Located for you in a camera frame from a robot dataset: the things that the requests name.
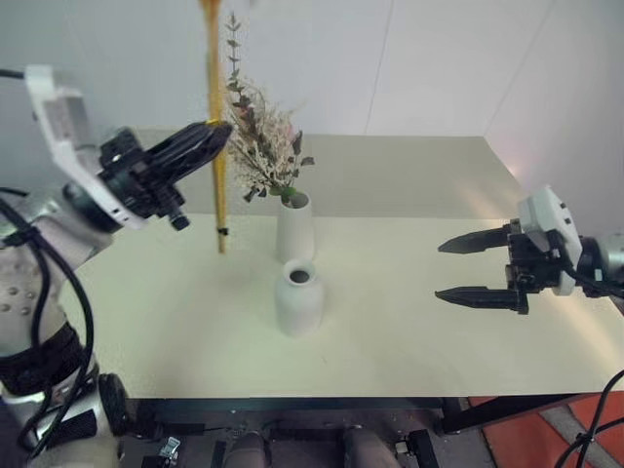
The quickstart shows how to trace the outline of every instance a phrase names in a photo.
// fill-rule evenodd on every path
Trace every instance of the yellow stick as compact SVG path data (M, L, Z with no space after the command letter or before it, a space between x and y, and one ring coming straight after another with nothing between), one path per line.
M221 120L223 114L223 94L220 89L220 65L218 59L218 9L220 0L201 0L204 7L204 21L208 29L208 103L210 120ZM214 207L216 208L216 229L218 251L225 254L225 155L221 152L213 159Z

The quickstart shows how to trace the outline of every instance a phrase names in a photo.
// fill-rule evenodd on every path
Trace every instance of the white vase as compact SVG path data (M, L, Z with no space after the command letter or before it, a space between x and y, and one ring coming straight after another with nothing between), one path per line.
M277 256L282 263L292 258L314 257L312 202L301 192L291 196L291 207L280 200L277 216Z
M288 261L275 282L275 309L280 329L290 336L313 332L321 325L323 302L323 283L312 262Z

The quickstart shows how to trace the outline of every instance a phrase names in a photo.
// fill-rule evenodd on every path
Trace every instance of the black cable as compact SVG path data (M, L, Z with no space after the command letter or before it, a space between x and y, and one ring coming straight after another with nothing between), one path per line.
M564 265L564 272L578 283L581 286L589 287L593 290L596 290L600 293L606 293L607 295L614 295L621 299L624 299L624 290L612 285L606 285L604 283L594 281L591 278L581 275L578 271L576 271L572 264L569 263Z
M29 247L31 247L31 243L33 246L36 246L36 247L33 247L33 254L36 255L35 252L38 252L39 254L41 254L41 252L39 251L43 251L58 266L60 271L62 271L62 273L67 278L67 281L69 281L71 287L75 291L76 296L78 297L78 300L80 302L80 305L82 306L83 314L85 318L85 348L84 348L83 361L80 365L80 368L78 370L78 374L76 375L74 383L71 386L69 393L65 397L65 401L63 405L58 410L57 415L55 416L54 420L50 424L46 433L41 437L41 439L39 440L35 448L32 450L31 454L29 455L29 459L33 459L39 453L41 453L41 451L45 448L45 446L47 445L48 441L50 440L54 432L58 429L59 425L62 423L62 419L65 417L65 415L69 411L69 408L74 403L76 396L78 395L78 392L80 391L80 388L85 380L85 376L87 375L87 371L89 370L89 363L91 361L91 358L93 355L93 349L94 349L93 310L91 308L91 303L89 302L89 298L87 297L87 294L85 293L85 290L82 287L80 280L78 279L78 277L75 275L75 273L71 269L71 266L69 266L69 264L65 261L65 259L41 235L41 233L38 230L36 230L36 228L33 231L32 226L16 210L14 210L14 208L11 205L5 202L2 198L0 198L0 212L3 214L3 216L7 220L9 220L16 227L18 231L22 233L24 232L30 233L32 238L29 239L26 242L26 244L29 245ZM39 257L36 255L35 258L38 258L38 261L40 259L43 259L43 263L45 263L45 258L43 258L43 256ZM38 343L39 328L41 325L41 313L43 312L43 308L45 306L45 300L43 299L42 294L40 295L39 300L37 301L37 305L41 305L41 307L37 311L38 312L37 329L35 330L34 333L31 334L31 337L34 336L35 337L34 343L40 345L40 343ZM51 396L52 396L51 393L52 392L46 392L46 398L44 399L44 404L47 404L47 405L49 404ZM36 411L35 415L42 414L42 413L45 413L43 404L39 408L39 410Z
M2 215L7 220L9 220L18 231L25 231L30 228L30 224L2 198L0 198L0 213L2 213ZM35 305L35 311L32 316L32 324L30 325L30 343L35 351L35 356L37 356L37 364L42 369L45 367L46 362L45 356L43 355L43 350L41 349L41 337L39 336L39 330L41 328L41 318L43 316L43 311L46 305L46 301L48 300L48 295L50 293L50 267L48 266L48 262L46 261L44 256L41 254L39 246L34 239L27 241L26 246L30 249L41 272L41 290L39 292L39 297L37 298L37 303ZM21 431L19 431L18 445L27 451L33 450L33 447L29 446L26 441L28 434L33 428L36 427L37 423L46 413L52 400L52 385L48 378L46 378L44 385L45 390L43 402L41 403L37 411L25 422L25 424L21 428Z
M614 295L621 299L624 299L624 289L618 288L613 285L609 285L606 283L602 283L599 281L595 281L592 278L589 278L585 275L582 275L578 271L574 269L574 265L572 264L572 260L570 260L569 255L567 254L566 246L564 245L563 238L561 234L557 231L548 231L546 233L548 242L551 246L551 249L557 249L559 255L562 260L562 268L564 272L573 280L576 281L581 286L586 288L591 288L599 293L603 293L606 295Z
M53 260L54 263L57 264L60 271L65 275L67 281L73 288L76 296L78 297L78 301L83 310L84 318L85 318L85 349L83 362L78 370L78 374L74 380L69 393L65 397L65 401L57 412L56 417L50 424L50 427L46 431L46 433L41 437L39 443L35 447L35 449L30 454L29 458L33 459L41 450L45 448L50 441L50 438L54 434L54 432L58 429L59 425L62 423L62 419L65 417L69 408L76 400L78 392L85 380L85 376L87 375L87 371L89 370L89 363L91 361L91 357L94 351L94 316L93 310L91 308L91 303L89 302L89 298L87 297L87 293L85 292L80 280L75 275L71 266L65 261L65 259L57 252L57 250L42 236L39 236L37 239L37 243L43 249L43 251Z
M27 197L28 192L11 187L0 187L0 192L8 193L9 195L15 195L16 197Z
M607 431L610 428L618 426L620 424L624 424L624 417L620 417L619 419L614 419L608 422L607 424L603 424L601 427L596 429L596 435L601 434L602 432ZM574 441L572 444L570 444L570 446L564 451L564 453L562 453L562 455L557 460L557 463L555 464L555 468L564 468L569 456L572 455L572 453L576 449L578 449L583 444L585 444L585 442L586 442L585 438L581 437L577 439L576 441Z
M13 78L15 80L23 80L23 71L7 70L0 68L0 78Z
M37 260L37 265L41 271L41 290L39 292L35 311L32 316L32 324L30 325L30 343L32 348L35 350L38 365L42 369L46 366L46 360L43 350L41 349L41 337L39 336L39 330L41 329L41 318L50 293L50 268L36 243L34 241L30 241L27 245ZM44 388L43 402L37 411L25 422L21 431L19 431L18 445L27 451L32 451L33 447L27 444L26 438L28 437L30 431L36 427L37 423L46 414L52 400L52 383L50 382L50 377L48 375L45 377Z
M583 436L584 443L581 447L581 452L578 455L578 462L576 463L576 468L583 468L583 463L585 461L585 455L587 454L587 450L589 445L594 442L594 437L596 436L596 431L598 429L598 424L601 422L601 417L603 417L603 411L605 410L606 398L610 393L613 386L624 377L624 370L621 370L616 375L614 375L608 384L604 387L603 393L601 394L601 398L598 400L598 405L596 406L596 412L594 413L594 420L592 420L592 424L589 426L589 430L587 434Z

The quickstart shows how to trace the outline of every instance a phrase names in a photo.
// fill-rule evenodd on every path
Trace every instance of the red floor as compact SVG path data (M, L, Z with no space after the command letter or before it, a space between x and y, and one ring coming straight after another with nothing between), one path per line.
M588 427L598 396L588 397L570 405L576 418ZM490 398L471 398L471 405L478 405ZM609 396L604 408L602 423L624 415L624 392ZM567 442L538 413L511 419L484 429L487 441L498 468L552 468L566 450ZM618 426L599 436L601 445L620 463L624 463L624 426ZM574 453L566 465L574 467Z

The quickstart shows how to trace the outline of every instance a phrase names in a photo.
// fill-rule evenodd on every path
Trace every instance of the table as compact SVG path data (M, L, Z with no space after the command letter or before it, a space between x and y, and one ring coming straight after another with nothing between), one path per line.
M502 221L318 217L321 327L280 333L273 216L232 216L230 250L195 214L124 230L79 274L95 309L96 353L136 398L458 397L598 392L624 366L624 320L606 299L533 295L530 312L440 301L452 286L504 287L505 249L438 253ZM65 289L72 325L82 323Z

